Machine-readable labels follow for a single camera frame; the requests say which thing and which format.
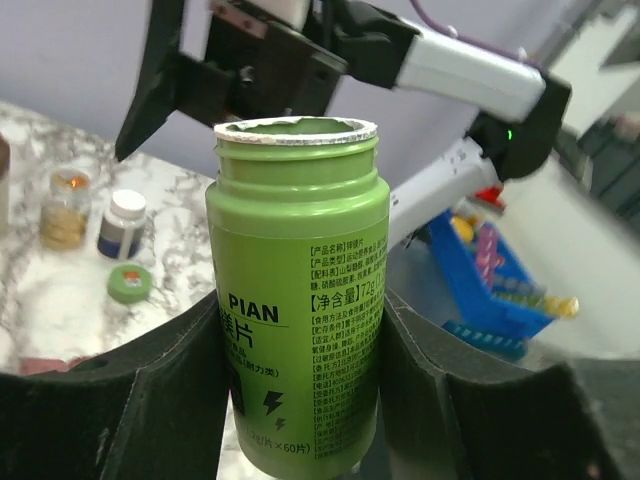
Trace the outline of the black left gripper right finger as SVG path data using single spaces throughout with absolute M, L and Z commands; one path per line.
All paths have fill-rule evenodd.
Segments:
M 388 292 L 380 394 L 396 479 L 635 479 L 639 364 L 530 371 L 472 348 Z

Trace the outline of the green pill bottle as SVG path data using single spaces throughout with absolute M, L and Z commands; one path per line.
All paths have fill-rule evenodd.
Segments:
M 390 205 L 377 128 L 282 117 L 214 132 L 206 207 L 240 447 L 279 479 L 337 477 L 377 422 Z

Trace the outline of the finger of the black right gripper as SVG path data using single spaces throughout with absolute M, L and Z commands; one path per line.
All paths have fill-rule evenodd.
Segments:
M 153 0 L 134 97 L 115 143 L 125 160 L 160 129 L 175 110 L 183 0 Z

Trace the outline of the red weekly pill organizer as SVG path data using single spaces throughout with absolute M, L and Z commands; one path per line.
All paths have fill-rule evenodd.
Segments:
M 22 376 L 38 375 L 48 372 L 67 372 L 85 360 L 88 360 L 88 357 L 77 357 L 70 361 L 52 358 L 23 357 L 20 360 L 19 372 Z

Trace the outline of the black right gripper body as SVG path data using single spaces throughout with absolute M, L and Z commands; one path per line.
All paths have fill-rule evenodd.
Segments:
M 214 1 L 205 56 L 176 65 L 177 111 L 204 124 L 322 116 L 340 79 L 391 89 L 418 31 L 364 1 Z

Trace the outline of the green bottle cap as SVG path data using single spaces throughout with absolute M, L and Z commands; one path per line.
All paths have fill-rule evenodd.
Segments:
M 107 282 L 108 295 L 121 304 L 134 304 L 146 300 L 151 288 L 150 272 L 135 264 L 115 267 Z

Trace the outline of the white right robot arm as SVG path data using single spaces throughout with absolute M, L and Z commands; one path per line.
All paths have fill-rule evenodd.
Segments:
M 181 49 L 181 1 L 151 5 L 134 97 L 115 143 L 125 160 L 173 113 L 223 140 L 300 164 L 370 140 L 363 122 L 326 112 L 343 77 L 476 106 L 465 138 L 475 159 L 454 173 L 429 166 L 391 200 L 401 239 L 475 188 L 531 175 L 553 149 L 571 89 L 530 61 L 453 28 L 420 26 L 364 1 L 214 1 L 206 51 Z

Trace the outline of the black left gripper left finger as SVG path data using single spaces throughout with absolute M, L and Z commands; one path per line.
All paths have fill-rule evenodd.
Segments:
M 217 297 L 66 373 L 1 377 L 4 479 L 213 479 L 228 383 Z

